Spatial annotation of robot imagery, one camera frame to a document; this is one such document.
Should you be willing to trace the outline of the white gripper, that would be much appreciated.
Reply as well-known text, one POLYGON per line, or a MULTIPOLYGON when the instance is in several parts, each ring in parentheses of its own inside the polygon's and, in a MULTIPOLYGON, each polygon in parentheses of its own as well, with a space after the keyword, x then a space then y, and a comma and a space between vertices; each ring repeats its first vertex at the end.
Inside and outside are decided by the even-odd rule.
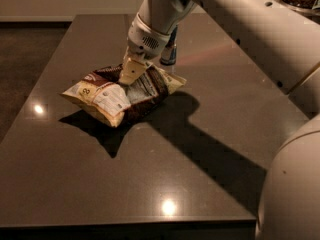
POLYGON ((119 83, 133 84, 147 69, 146 60, 157 57, 168 43, 171 24, 152 20, 137 13, 127 37, 127 54, 124 56, 119 83))

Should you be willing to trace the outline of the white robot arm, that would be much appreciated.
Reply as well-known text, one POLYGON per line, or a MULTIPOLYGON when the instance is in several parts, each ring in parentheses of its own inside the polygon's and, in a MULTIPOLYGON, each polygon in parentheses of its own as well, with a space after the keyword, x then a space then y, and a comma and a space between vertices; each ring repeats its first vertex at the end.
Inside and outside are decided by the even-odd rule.
POLYGON ((278 149, 263 184, 255 240, 320 240, 320 27, 274 0, 143 0, 120 81, 135 82, 198 6, 307 122, 278 149))

